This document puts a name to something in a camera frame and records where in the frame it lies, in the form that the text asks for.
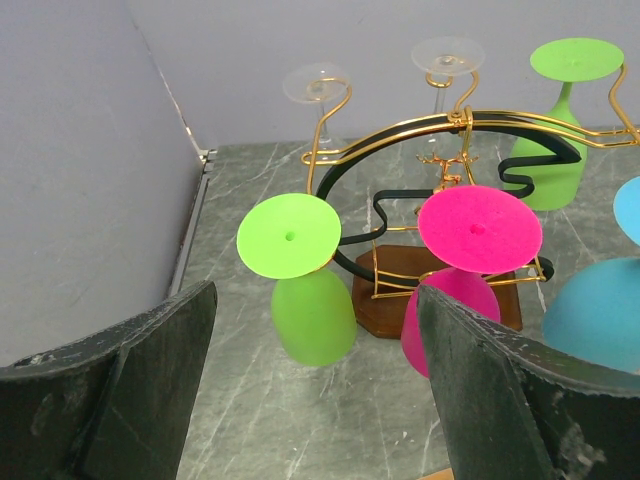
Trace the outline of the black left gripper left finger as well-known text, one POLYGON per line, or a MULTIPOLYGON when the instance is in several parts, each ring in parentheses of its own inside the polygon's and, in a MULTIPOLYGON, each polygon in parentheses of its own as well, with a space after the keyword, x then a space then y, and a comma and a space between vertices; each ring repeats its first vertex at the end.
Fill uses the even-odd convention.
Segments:
POLYGON ((2 368, 2 478, 176 478, 217 303, 201 281, 2 368))

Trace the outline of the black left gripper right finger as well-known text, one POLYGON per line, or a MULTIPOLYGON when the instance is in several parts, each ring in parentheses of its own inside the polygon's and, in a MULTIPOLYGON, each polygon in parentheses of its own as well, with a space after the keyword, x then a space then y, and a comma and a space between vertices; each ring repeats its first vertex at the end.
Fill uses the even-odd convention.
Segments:
POLYGON ((417 310, 455 478, 638 478, 638 375, 527 338, 435 287, 420 287, 417 310))

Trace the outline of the blue plastic wine glass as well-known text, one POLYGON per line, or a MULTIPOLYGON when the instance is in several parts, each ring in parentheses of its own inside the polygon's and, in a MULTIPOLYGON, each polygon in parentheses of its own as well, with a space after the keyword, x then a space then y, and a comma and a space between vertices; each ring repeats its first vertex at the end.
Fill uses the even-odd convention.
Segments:
POLYGON ((550 347, 591 363, 639 372, 639 178, 607 209, 584 211, 599 255, 562 286, 542 320, 550 347))

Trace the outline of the pink plastic wine glass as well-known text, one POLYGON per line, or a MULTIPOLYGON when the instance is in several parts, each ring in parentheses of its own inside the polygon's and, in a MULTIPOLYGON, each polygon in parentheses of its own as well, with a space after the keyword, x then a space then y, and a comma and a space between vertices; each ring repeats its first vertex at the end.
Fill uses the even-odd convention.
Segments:
POLYGON ((426 200, 417 221, 427 249, 447 266, 421 281, 501 321, 499 303, 486 275, 519 269, 538 254, 543 231, 535 213, 499 189, 466 185, 426 200))

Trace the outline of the light green plastic wine glass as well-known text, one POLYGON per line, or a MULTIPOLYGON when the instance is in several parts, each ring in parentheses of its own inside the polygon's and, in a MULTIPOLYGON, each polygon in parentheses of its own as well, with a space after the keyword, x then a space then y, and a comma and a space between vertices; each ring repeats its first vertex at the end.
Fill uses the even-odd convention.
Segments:
POLYGON ((356 339, 351 295, 328 267, 340 239, 335 209, 306 193, 280 194, 258 203, 237 231, 242 262, 276 281, 271 318, 285 352, 303 365, 335 363, 356 339))

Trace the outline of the clear wine glass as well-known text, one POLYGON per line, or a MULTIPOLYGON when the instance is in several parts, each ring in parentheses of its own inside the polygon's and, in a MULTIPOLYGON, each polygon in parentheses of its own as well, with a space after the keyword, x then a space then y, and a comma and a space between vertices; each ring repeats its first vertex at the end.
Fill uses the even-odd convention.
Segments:
POLYGON ((486 58, 483 47, 475 40, 445 36, 428 38, 411 50, 413 63, 425 73, 427 84, 436 89, 434 114, 444 112, 447 89, 456 77, 470 74, 472 82, 453 107, 454 115, 460 116, 464 102, 479 84, 478 69, 486 58))

